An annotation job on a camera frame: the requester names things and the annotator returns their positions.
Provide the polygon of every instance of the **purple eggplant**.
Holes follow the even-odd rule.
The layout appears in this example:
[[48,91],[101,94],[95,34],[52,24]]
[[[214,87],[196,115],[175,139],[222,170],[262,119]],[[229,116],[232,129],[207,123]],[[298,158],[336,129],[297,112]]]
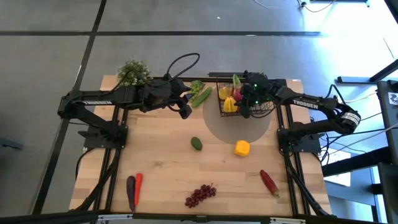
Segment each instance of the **purple eggplant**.
[[127,178],[126,188],[127,188],[127,197],[129,198],[129,206],[131,209],[131,213],[135,212],[135,207],[134,207],[135,186],[136,186],[136,178],[134,176],[129,176],[129,178]]

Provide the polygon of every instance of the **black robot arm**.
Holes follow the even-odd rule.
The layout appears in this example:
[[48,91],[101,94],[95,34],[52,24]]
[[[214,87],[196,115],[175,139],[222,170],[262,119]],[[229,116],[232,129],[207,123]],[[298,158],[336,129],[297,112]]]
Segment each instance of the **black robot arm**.
[[296,93],[286,86],[270,82],[265,75],[246,73],[246,82],[241,88],[242,100],[237,103],[241,114],[248,118],[249,108],[255,104],[273,101],[275,105],[297,105],[322,111],[327,119],[303,124],[294,122],[289,129],[279,131],[282,147],[298,145],[304,136],[336,131],[340,134],[351,134],[361,120],[357,111],[336,98],[323,98]]
[[306,135],[336,131],[339,134],[351,134],[358,127],[361,117],[357,111],[336,98],[322,98],[296,93],[286,86],[271,86],[270,96],[277,105],[297,105],[319,110],[327,119],[303,124],[294,122],[289,129],[281,130],[287,144],[298,144]]
[[127,127],[118,122],[106,121],[95,115],[85,106],[115,105],[125,110],[152,111],[169,107],[186,119],[192,110],[187,105],[191,95],[182,93],[190,88],[178,78],[170,74],[161,80],[154,80],[145,85],[122,86],[110,91],[79,91],[74,90],[62,97],[58,115],[65,119],[79,119],[89,124],[87,131],[79,131],[87,148],[123,148],[126,142]]

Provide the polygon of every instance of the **carrot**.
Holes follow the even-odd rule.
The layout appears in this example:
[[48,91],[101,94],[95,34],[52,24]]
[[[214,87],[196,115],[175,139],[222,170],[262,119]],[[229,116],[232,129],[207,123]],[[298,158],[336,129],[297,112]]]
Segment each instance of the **carrot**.
[[140,191],[141,184],[142,184],[142,178],[143,178],[143,176],[142,176],[141,173],[138,173],[138,174],[136,175],[136,193],[135,193],[135,196],[136,196],[136,197],[134,198],[134,205],[135,205],[135,206],[138,205],[139,191]]
[[271,177],[264,170],[260,170],[260,176],[271,194],[275,197],[279,197],[279,189],[276,187]]
[[129,199],[129,207],[131,209],[131,213],[135,212],[134,209],[134,185],[136,183],[136,178],[134,176],[129,176],[126,181],[126,188],[127,188],[127,197]]

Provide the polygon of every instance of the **red grape cluster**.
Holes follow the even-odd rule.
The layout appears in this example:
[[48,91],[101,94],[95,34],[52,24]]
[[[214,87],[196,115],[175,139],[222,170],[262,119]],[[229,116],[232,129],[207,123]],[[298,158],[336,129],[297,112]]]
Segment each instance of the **red grape cluster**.
[[202,202],[204,199],[216,196],[216,191],[217,189],[215,187],[203,184],[200,189],[196,189],[191,197],[188,197],[185,200],[185,205],[188,206],[188,208],[195,207],[199,204],[199,202]]

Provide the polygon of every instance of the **wire basket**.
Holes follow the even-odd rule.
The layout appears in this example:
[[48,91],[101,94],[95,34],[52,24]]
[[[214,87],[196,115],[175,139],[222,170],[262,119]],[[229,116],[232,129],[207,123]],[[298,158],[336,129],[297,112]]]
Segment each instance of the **wire basket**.
[[[222,82],[222,79],[217,79],[216,80],[216,85],[217,85],[217,96],[218,92],[221,88],[226,87],[229,88],[230,90],[233,89],[233,83],[232,82]],[[218,99],[218,108],[220,109],[220,115],[221,117],[226,117],[226,116],[242,116],[241,113],[239,113],[239,108],[237,112],[225,112],[224,111],[224,101],[217,97]],[[261,117],[262,115],[269,113],[274,109],[274,103],[272,101],[267,101],[265,103],[261,103],[258,105],[254,105],[250,107],[250,115],[253,117]]]

